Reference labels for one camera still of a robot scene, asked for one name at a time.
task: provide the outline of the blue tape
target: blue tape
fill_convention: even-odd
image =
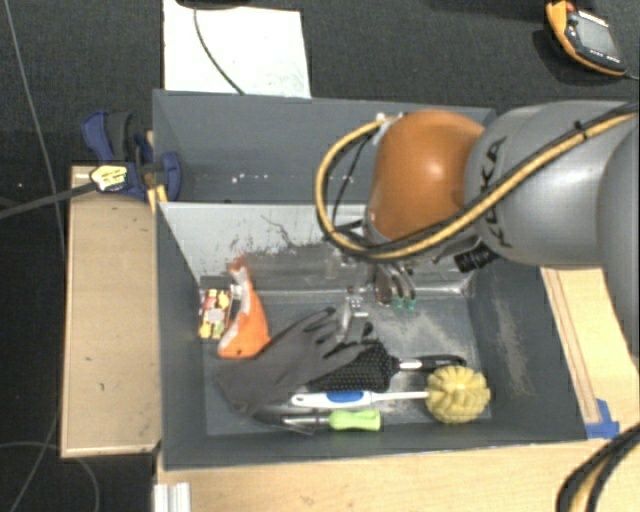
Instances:
[[[613,439],[620,433],[620,422],[613,421],[613,419],[611,418],[611,413],[609,412],[609,406],[607,405],[607,402],[596,398],[596,403],[598,404],[598,409],[600,410],[602,421],[600,421],[600,423],[585,424],[587,437],[589,439]]]

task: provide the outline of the black floor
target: black floor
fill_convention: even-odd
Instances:
[[[162,84],[160,0],[9,0],[58,188],[73,161],[91,158],[79,122],[127,110],[151,127]],[[638,83],[559,60],[542,33],[542,0],[299,0],[317,97],[492,107],[570,98],[637,100]],[[640,2],[599,2],[638,70]],[[7,15],[0,2],[0,205],[50,191]],[[64,325],[64,263],[52,208],[0,221],[0,511],[10,510],[56,417]],[[55,442],[57,433],[52,439]],[[144,511],[148,456],[88,460],[100,510]],[[93,509],[92,481],[47,450],[20,511]]]

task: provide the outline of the orange object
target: orange object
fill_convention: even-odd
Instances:
[[[218,355],[227,359],[253,357],[270,341],[267,317],[253,289],[247,267],[241,266],[230,272],[236,284],[242,288],[242,299],[236,318],[220,339]]]
[[[482,125],[444,110],[396,121],[382,138],[367,209],[369,224],[397,240],[456,213],[464,169]]]

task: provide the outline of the orange device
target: orange device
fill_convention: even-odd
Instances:
[[[600,73],[627,75],[606,20],[566,0],[547,0],[545,18],[554,39],[572,59]]]
[[[227,359],[253,357],[271,341],[267,317],[247,267],[232,268],[230,273],[241,289],[240,310],[218,343],[218,355]]]

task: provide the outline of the yellow cable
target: yellow cable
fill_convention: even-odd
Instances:
[[[500,200],[502,200],[507,194],[511,193],[520,183],[522,183],[526,178],[528,178],[531,174],[536,172],[538,169],[549,163],[550,161],[562,156],[566,152],[570,151],[574,147],[582,144],[587,139],[595,137],[614,126],[617,126],[624,121],[627,121],[634,117],[635,113],[625,114],[621,116],[614,117],[607,121],[603,121],[598,123],[597,125],[592,126],[587,129],[583,133],[578,133],[567,140],[557,144],[551,149],[545,151],[534,160],[529,162],[527,165],[523,166],[522,169],[514,173],[508,180],[506,180],[503,184],[501,184],[496,190],[494,190],[491,194],[489,194],[486,198],[480,201],[477,205],[471,208],[468,212],[461,215],[458,219],[453,221],[448,226],[442,228],[440,231],[432,234],[431,236],[415,242],[407,247],[403,247],[402,249],[390,250],[387,252],[381,252],[377,254],[370,254],[368,257],[371,259],[395,259],[395,258],[406,258],[408,256],[412,256],[418,252],[424,251],[433,247],[447,238],[450,238],[454,234],[459,231],[462,231],[470,224],[475,222],[479,217],[481,217],[484,213],[486,213],[490,208],[492,208],[495,204],[497,204]],[[345,237],[341,233],[336,232],[335,226],[331,223],[329,219],[329,215],[327,214],[327,209],[325,207],[325,198],[324,198],[324,181],[327,176],[327,172],[329,166],[333,162],[336,155],[342,151],[348,144],[356,140],[358,137],[365,135],[380,126],[384,123],[393,121],[395,118],[386,118],[383,120],[373,121],[366,125],[357,128],[351,133],[345,135],[338,142],[336,142],[329,152],[325,155],[320,166],[318,167],[318,171],[316,173],[315,187],[314,187],[314,199],[316,204],[316,209],[318,213],[318,220],[322,224],[323,228],[327,232],[327,234],[331,237],[331,239],[343,248],[348,248],[355,252],[368,252],[371,247],[366,247],[360,245],[358,243],[353,242],[349,238]]]

